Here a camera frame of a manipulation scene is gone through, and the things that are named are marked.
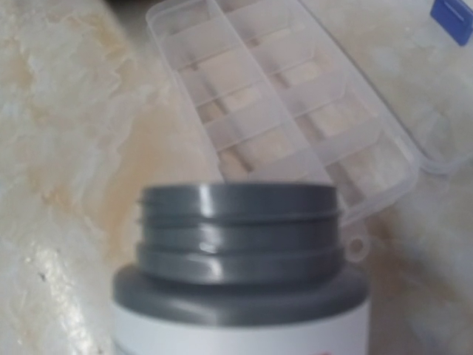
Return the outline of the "grey-capped orange pill bottle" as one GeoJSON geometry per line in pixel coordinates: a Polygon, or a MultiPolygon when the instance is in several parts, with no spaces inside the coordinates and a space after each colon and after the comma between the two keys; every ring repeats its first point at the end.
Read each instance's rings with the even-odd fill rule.
{"type": "Polygon", "coordinates": [[[333,186],[150,186],[140,207],[112,283],[116,354],[368,353],[370,286],[333,186]]]}

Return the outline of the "clear plastic pill organizer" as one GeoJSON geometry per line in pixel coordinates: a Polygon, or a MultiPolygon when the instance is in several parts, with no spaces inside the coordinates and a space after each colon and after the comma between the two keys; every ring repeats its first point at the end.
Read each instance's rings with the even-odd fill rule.
{"type": "Polygon", "coordinates": [[[370,215],[472,157],[458,121],[398,117],[307,1],[163,1],[146,22],[218,175],[335,184],[350,261],[370,215]]]}

